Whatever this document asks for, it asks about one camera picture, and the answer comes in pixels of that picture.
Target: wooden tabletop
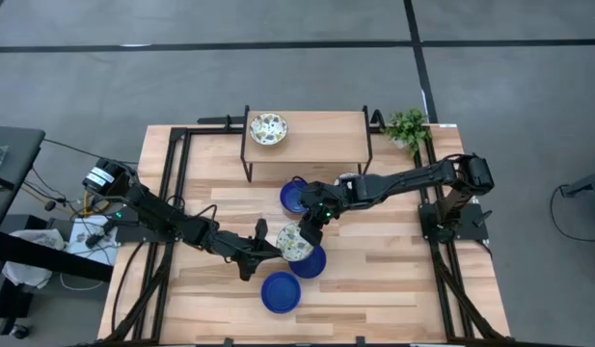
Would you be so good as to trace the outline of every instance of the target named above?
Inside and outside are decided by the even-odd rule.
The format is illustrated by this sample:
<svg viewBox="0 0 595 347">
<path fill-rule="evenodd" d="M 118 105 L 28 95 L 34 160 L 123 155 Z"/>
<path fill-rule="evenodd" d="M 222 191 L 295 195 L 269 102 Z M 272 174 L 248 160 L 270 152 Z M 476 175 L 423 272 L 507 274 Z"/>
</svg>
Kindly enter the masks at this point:
<svg viewBox="0 0 595 347">
<path fill-rule="evenodd" d="M 288 132 L 274 146 L 259 145 L 246 134 L 244 159 L 248 163 L 367 162 L 362 111 L 250 111 L 247 123 L 266 113 L 282 116 Z"/>
<path fill-rule="evenodd" d="M 169 131 L 170 126 L 150 126 L 141 154 L 141 181 L 156 194 Z M 432 126 L 432 132 L 438 158 L 462 151 L 457 128 Z M 248 183 L 239 159 L 240 138 L 193 138 L 183 197 L 189 214 L 217 203 L 221 229 L 242 236 L 254 235 L 257 219 L 265 218 L 268 240 L 274 244 L 278 231 L 299 219 L 286 214 L 279 201 L 280 188 L 294 175 L 333 182 L 339 174 L 355 170 L 346 164 L 259 164 L 255 167 L 257 180 Z M 414 168 L 409 154 L 382 135 L 372 135 L 372 148 L 372 174 Z M 179 154 L 177 146 L 172 189 Z M 390 197 L 371 209 L 344 213 L 326 226 L 322 246 L 328 256 L 327 267 L 316 279 L 299 279 L 301 302 L 287 314 L 271 313 L 259 296 L 267 276 L 290 272 L 285 261 L 263 262 L 252 279 L 244 282 L 236 264 L 177 244 L 161 343 L 221 343 L 225 337 L 236 343 L 354 343 L 356 335 L 369 342 L 445 341 L 430 253 L 421 238 L 419 202 L 418 192 Z M 456 247 L 467 294 L 496 330 L 508 334 L 490 256 L 475 242 L 459 241 Z M 115 293 L 133 249 L 134 245 L 120 248 L 98 337 L 110 333 Z M 118 321 L 139 296 L 146 256 L 147 245 L 126 276 Z M 461 335 L 457 304 L 450 292 L 449 298 L 455 331 Z M 150 336 L 154 307 L 155 297 L 148 305 L 144 337 Z"/>
</svg>

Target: desk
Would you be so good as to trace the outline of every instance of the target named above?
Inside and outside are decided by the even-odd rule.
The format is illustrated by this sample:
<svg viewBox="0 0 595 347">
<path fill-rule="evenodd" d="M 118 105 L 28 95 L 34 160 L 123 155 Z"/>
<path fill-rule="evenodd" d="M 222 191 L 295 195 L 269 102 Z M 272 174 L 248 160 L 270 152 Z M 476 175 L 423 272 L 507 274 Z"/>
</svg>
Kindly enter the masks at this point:
<svg viewBox="0 0 595 347">
<path fill-rule="evenodd" d="M 159 190 L 171 126 L 150 126 L 140 158 L 143 184 Z M 438 158 L 462 151 L 458 129 L 432 126 Z M 268 240 L 299 216 L 285 214 L 280 188 L 296 174 L 307 180 L 333 182 L 354 171 L 347 164 L 258 164 L 257 179 L 248 183 L 239 158 L 240 136 L 192 138 L 183 198 L 186 212 L 195 214 L 218 204 L 221 229 L 253 235 L 258 218 L 269 226 Z M 393 174 L 411 170 L 414 161 L 382 135 L 372 134 L 370 172 Z M 176 182 L 178 158 L 170 187 Z M 263 262 L 249 282 L 241 281 L 235 264 L 219 256 L 177 244 L 171 270 L 161 343 L 354 343 L 356 335 L 368 342 L 443 342 L 446 340 L 434 272 L 427 244 L 421 239 L 419 192 L 389 198 L 366 211 L 351 211 L 324 228 L 322 246 L 328 263 L 314 280 L 301 280 L 300 305 L 288 314 L 269 312 L 259 297 L 264 279 L 276 271 L 290 271 L 286 262 Z M 120 249 L 98 337 L 110 333 L 115 293 L 135 245 Z M 492 326 L 508 334 L 490 257 L 475 242 L 456 243 L 466 292 Z M 138 298 L 147 257 L 147 245 L 134 258 L 117 307 L 124 318 Z M 461 334 L 457 304 L 449 293 L 456 334 Z M 143 337 L 150 336 L 155 306 L 152 297 Z"/>
</svg>

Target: gray floor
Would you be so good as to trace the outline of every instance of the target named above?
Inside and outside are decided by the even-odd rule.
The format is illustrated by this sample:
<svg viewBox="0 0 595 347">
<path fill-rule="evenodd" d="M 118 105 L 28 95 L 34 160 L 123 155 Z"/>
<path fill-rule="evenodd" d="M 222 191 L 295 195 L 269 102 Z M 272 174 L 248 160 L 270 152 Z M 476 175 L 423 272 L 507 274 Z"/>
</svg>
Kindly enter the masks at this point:
<svg viewBox="0 0 595 347">
<path fill-rule="evenodd" d="M 595 1 L 415 1 L 423 40 L 595 38 Z M 257 40 L 406 40 L 401 1 L 6 0 L 0 45 Z M 440 122 L 488 158 L 497 188 L 482 199 L 503 303 L 522 340 L 595 346 L 595 244 L 554 230 L 554 187 L 595 171 L 595 47 L 424 50 Z M 137 160 L 148 124 L 194 123 L 270 109 L 384 114 L 421 106 L 413 51 L 307 49 L 0 54 L 0 124 Z M 71 197 L 95 162 L 49 144 L 37 169 Z M 590 196 L 557 200 L 570 233 L 595 237 Z M 47 214 L 19 195 L 14 213 Z M 65 218 L 65 215 L 54 215 Z M 105 288 L 38 298 L 33 336 L 0 345 L 91 341 Z"/>
</svg>

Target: decorated ceramic bowl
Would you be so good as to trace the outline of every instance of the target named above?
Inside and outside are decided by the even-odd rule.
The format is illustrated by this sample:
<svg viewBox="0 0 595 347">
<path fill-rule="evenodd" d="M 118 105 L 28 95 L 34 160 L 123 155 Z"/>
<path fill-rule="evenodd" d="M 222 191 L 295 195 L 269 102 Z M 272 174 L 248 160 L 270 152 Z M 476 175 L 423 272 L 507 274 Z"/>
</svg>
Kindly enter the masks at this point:
<svg viewBox="0 0 595 347">
<path fill-rule="evenodd" d="M 288 133 L 286 120 L 276 114 L 262 114 L 250 122 L 250 136 L 259 144 L 272 146 Z"/>
<path fill-rule="evenodd" d="M 284 227 L 278 234 L 276 247 L 282 252 L 282 258 L 299 261 L 307 258 L 314 247 L 299 235 L 299 222 Z"/>
</svg>

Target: plastic bag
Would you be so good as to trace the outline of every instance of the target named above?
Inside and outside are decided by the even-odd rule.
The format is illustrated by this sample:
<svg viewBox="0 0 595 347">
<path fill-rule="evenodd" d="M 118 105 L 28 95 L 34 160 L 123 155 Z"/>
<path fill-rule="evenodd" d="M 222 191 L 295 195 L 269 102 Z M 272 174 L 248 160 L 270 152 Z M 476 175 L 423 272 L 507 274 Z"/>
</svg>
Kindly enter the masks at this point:
<svg viewBox="0 0 595 347">
<path fill-rule="evenodd" d="M 57 229 L 20 230 L 10 233 L 10 236 L 20 237 L 23 240 L 55 250 L 63 250 L 66 247 L 64 238 Z M 52 271 L 50 270 L 11 261 L 6 262 L 1 273 L 14 283 L 14 285 L 25 283 L 37 288 L 44 287 L 52 276 Z"/>
</svg>

